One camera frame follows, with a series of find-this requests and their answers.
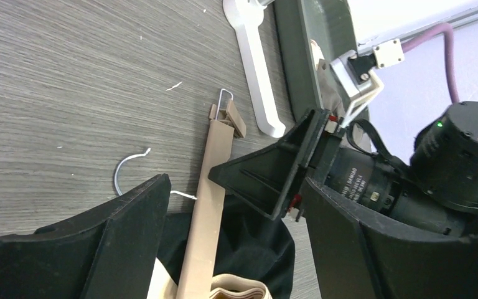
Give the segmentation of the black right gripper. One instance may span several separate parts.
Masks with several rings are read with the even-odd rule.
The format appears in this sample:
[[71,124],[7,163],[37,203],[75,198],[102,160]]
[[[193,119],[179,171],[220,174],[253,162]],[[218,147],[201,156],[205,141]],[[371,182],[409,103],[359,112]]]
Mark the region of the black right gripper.
[[335,134],[322,137],[329,115],[326,109],[309,110],[272,145],[214,166],[209,180],[271,220],[282,215],[305,179],[311,178],[343,203],[396,226],[464,235],[466,215],[420,190],[409,167],[389,152],[369,121],[352,121],[344,130],[348,143],[343,145]]

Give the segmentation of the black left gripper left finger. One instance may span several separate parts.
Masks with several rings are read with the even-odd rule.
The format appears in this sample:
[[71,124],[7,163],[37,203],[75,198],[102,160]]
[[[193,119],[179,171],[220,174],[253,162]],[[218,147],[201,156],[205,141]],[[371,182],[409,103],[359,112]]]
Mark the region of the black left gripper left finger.
[[170,191],[159,174],[33,234],[0,236],[0,298],[146,298]]

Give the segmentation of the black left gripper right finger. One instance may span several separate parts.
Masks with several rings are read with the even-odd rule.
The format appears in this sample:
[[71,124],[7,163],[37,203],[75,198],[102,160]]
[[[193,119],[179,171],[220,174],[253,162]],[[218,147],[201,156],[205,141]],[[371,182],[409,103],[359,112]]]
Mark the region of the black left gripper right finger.
[[309,178],[302,203],[322,298],[478,298],[478,235],[406,225]]

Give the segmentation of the beige clip hanger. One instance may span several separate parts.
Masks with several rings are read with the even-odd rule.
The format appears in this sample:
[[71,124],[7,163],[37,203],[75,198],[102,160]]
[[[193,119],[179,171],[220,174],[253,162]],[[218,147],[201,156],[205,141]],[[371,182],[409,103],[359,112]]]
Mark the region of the beige clip hanger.
[[152,271],[148,298],[208,298],[218,247],[225,198],[223,187],[209,180],[210,170],[230,159],[234,132],[245,132],[241,118],[232,122],[226,109],[233,106],[233,95],[221,89],[217,104],[210,109],[210,126],[200,170],[179,283],[175,284],[162,263]]

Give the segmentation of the black underwear with beige waistband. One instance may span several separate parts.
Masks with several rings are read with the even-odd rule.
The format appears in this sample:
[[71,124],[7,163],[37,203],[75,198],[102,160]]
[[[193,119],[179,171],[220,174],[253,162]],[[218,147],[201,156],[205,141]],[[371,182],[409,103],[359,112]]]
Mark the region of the black underwear with beige waistband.
[[[148,298],[174,298],[189,236],[191,212],[168,214]],[[227,196],[217,245],[211,298],[289,298],[294,240],[281,220],[271,221]]]

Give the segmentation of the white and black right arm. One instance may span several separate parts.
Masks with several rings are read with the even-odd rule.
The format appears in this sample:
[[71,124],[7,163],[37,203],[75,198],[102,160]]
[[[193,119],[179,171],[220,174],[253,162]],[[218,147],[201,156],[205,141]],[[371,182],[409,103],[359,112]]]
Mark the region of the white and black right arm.
[[478,102],[448,106],[419,132],[409,163],[387,150],[369,121],[342,126],[341,117],[316,108],[276,143],[209,172],[270,219],[299,208],[306,178],[423,230],[478,233]]

